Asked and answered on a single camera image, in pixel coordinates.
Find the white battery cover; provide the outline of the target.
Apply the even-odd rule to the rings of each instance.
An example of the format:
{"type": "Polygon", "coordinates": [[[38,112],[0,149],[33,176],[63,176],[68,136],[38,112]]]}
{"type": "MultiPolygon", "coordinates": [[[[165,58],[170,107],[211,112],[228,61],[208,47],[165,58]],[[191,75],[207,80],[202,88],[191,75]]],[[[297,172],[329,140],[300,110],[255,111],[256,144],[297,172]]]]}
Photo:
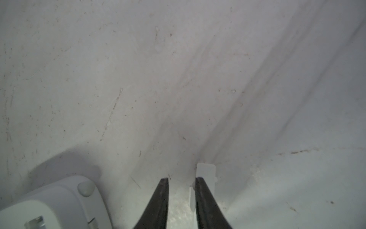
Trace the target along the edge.
{"type": "MultiPolygon", "coordinates": [[[[202,177],[212,195],[215,193],[215,184],[217,182],[216,178],[216,166],[207,163],[198,163],[196,166],[196,177],[202,177]]],[[[190,186],[189,189],[189,206],[192,212],[195,212],[195,181],[190,186]]]]}

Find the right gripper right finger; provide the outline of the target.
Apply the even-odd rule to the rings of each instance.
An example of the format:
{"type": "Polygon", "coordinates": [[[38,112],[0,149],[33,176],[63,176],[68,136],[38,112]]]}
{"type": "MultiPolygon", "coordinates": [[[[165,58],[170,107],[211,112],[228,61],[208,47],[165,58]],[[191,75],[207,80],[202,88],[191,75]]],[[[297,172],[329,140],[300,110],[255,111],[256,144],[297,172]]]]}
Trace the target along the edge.
{"type": "Polygon", "coordinates": [[[195,179],[195,205],[199,229],[232,229],[202,177],[195,179]]]}

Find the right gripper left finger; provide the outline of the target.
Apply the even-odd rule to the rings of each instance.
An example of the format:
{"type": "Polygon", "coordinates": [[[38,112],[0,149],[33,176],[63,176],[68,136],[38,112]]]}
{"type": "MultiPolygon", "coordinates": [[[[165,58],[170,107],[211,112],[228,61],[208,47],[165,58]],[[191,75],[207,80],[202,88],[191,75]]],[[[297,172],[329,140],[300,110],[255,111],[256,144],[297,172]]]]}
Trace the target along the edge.
{"type": "Polygon", "coordinates": [[[166,229],[169,202],[169,179],[162,178],[134,229],[166,229]]]}

